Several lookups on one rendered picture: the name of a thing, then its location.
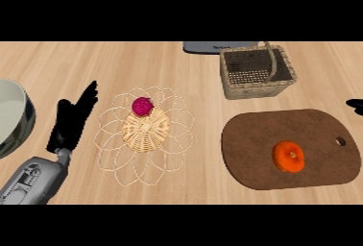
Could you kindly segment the magenta fruit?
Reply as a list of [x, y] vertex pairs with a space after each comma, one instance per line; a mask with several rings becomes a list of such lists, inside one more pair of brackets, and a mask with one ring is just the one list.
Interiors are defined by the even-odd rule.
[[139, 97], [131, 103], [131, 110], [137, 116], [146, 116], [150, 114], [153, 104], [149, 98]]

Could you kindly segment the orange squash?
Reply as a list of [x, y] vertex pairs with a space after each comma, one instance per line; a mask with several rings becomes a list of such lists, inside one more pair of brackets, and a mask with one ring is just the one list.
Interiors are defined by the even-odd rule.
[[277, 169], [298, 173], [305, 168], [305, 157], [301, 146], [291, 140], [282, 140], [271, 148], [271, 160]]

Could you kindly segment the brown cutting board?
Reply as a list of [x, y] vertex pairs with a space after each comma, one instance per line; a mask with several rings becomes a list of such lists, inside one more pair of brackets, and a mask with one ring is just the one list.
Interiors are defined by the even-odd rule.
[[257, 190], [341, 185], [361, 167], [344, 124], [319, 110], [236, 115], [223, 129], [221, 152], [235, 179]]

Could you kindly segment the grey flat appliance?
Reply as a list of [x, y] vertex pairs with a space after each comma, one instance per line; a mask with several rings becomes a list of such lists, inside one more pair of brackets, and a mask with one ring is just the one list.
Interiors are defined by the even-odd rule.
[[257, 41], [184, 41], [183, 51], [190, 54], [218, 55], [226, 48], [249, 47]]

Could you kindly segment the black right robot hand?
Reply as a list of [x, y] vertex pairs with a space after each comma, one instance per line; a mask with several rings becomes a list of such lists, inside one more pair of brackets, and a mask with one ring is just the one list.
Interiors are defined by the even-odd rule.
[[363, 99], [348, 99], [345, 104], [354, 108], [354, 112], [363, 116]]

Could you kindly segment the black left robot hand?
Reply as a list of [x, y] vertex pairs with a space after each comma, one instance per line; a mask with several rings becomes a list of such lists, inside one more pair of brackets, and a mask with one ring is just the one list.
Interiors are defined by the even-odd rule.
[[55, 127], [47, 144], [47, 151], [68, 149], [72, 151], [78, 145], [87, 119], [97, 102], [97, 83], [91, 82], [75, 104], [60, 99], [56, 104]]

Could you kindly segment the dark bowl with pale inside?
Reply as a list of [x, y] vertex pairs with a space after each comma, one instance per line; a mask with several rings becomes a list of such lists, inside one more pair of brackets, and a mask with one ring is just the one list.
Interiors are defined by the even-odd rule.
[[35, 109], [21, 84], [0, 79], [0, 159], [25, 142], [35, 123]]

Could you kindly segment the pale wicker flower-shaped basket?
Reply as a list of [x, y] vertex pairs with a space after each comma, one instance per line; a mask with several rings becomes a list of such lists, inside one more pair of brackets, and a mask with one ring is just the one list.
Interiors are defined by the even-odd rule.
[[[150, 114], [131, 110], [136, 98], [150, 99]], [[186, 99], [168, 87], [133, 88], [115, 96], [99, 115], [93, 143], [99, 169], [115, 175], [122, 186], [156, 185], [164, 175], [181, 169], [193, 145], [195, 116]]]

